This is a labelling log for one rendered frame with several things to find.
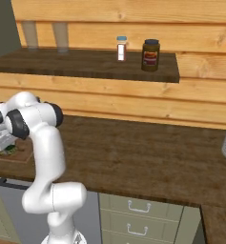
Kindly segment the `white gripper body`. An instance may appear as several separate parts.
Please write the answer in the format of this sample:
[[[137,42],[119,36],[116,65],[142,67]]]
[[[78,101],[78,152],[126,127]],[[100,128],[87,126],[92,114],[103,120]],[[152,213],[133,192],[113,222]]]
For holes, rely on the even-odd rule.
[[[16,137],[11,135],[7,130],[0,131],[0,152],[6,147],[15,143]]]

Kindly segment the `brown wooden cutting board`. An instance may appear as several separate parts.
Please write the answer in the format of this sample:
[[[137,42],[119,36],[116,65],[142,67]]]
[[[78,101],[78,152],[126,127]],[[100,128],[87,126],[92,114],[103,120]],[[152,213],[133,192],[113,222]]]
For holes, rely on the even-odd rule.
[[[0,152],[0,161],[27,163],[33,155],[32,143],[28,138],[26,140],[17,139],[15,141],[15,148],[10,153]]]

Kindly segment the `blue-lidded white-label jar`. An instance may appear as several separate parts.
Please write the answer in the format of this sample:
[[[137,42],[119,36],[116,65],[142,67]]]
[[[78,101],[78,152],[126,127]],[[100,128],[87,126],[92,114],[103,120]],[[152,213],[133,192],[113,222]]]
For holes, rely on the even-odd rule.
[[[126,47],[127,47],[127,37],[126,36],[117,36],[117,60],[125,61],[126,60]]]

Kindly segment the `pale green drawer front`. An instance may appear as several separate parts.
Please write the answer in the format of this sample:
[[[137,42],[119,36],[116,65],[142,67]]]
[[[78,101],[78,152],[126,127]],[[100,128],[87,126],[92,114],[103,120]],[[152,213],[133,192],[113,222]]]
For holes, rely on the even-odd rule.
[[[101,210],[103,230],[173,243],[178,223]]]
[[[151,203],[152,207],[148,213],[131,212],[128,209],[128,201],[132,200],[139,204]],[[138,214],[142,216],[178,221],[181,217],[183,207],[180,205],[162,203],[150,200],[130,198],[112,194],[101,193],[99,195],[100,207],[105,210],[117,211],[127,214]]]
[[[116,234],[105,230],[102,231],[102,242],[103,244],[173,244],[140,237],[130,237],[128,235]]]

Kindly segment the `dark brown jar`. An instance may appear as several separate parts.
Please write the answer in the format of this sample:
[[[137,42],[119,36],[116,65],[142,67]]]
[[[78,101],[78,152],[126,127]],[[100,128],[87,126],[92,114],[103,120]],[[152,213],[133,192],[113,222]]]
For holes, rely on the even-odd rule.
[[[160,44],[157,39],[146,39],[142,48],[141,70],[157,71]]]

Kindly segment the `pale green cupboard side panel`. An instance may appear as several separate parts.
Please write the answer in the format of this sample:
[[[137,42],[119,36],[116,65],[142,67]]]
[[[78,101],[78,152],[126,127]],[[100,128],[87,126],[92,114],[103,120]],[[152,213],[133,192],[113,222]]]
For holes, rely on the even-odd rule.
[[[183,209],[175,244],[205,244],[199,208]]]

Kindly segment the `dark wooden wall shelf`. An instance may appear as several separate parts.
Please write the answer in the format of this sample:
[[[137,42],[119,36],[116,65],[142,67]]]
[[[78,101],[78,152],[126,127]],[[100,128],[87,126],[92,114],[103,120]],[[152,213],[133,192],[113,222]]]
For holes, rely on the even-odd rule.
[[[141,70],[141,53],[128,51],[126,61],[117,60],[116,51],[20,49],[0,57],[0,72],[82,78],[179,83],[174,53],[161,53],[158,70]]]

